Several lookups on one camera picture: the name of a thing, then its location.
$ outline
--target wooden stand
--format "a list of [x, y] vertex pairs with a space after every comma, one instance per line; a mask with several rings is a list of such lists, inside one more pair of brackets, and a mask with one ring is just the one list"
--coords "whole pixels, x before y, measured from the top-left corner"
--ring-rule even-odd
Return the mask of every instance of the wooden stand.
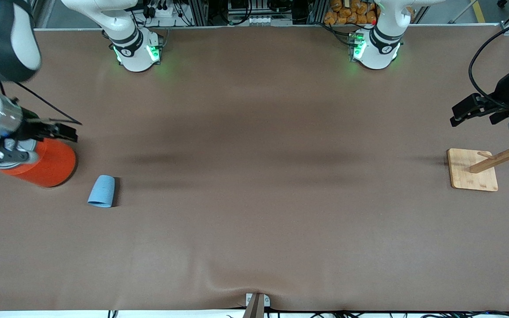
[[447, 156], [452, 187], [493, 192], [498, 190], [494, 167], [509, 161], [509, 149], [492, 155], [488, 151], [452, 148]]

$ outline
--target brown tabletop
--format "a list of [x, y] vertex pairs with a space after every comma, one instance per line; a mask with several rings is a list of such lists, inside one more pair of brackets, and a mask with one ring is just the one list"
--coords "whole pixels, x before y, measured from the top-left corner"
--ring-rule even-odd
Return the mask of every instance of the brown tabletop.
[[[500, 190], [451, 189], [448, 148], [496, 153], [505, 126], [452, 128], [497, 26], [414, 27], [382, 71], [321, 28], [175, 30], [133, 74], [99, 32], [37, 32], [27, 86], [83, 122], [70, 181], [0, 173], [0, 310], [236, 307], [509, 310]], [[492, 90], [509, 37], [476, 67]], [[20, 88], [21, 105], [57, 115]], [[90, 207], [97, 176], [119, 206]]]

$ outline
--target blue paper cup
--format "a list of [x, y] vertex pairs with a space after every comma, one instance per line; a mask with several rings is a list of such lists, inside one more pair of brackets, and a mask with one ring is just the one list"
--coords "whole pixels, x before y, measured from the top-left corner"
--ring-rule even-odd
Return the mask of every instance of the blue paper cup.
[[99, 208], [111, 208], [115, 194], [115, 178], [110, 175], [100, 175], [95, 181], [87, 203]]

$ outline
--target wooden base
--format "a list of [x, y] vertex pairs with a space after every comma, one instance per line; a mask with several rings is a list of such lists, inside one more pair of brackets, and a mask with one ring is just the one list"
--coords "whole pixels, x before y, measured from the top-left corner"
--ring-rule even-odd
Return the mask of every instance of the wooden base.
[[[455, 189], [498, 191], [498, 181], [493, 167], [480, 173], [469, 172], [470, 166], [486, 159], [482, 155], [478, 155], [477, 152], [479, 151], [456, 148], [447, 151], [451, 186]], [[492, 155], [488, 151], [483, 151], [483, 153]]]

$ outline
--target orange cup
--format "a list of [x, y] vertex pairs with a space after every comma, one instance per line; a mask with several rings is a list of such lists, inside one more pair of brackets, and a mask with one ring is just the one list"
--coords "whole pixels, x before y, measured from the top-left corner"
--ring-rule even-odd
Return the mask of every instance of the orange cup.
[[36, 163], [25, 163], [0, 171], [45, 188], [60, 185], [72, 175], [76, 167], [76, 154], [70, 146], [56, 139], [44, 139], [37, 141], [34, 151], [38, 155]]

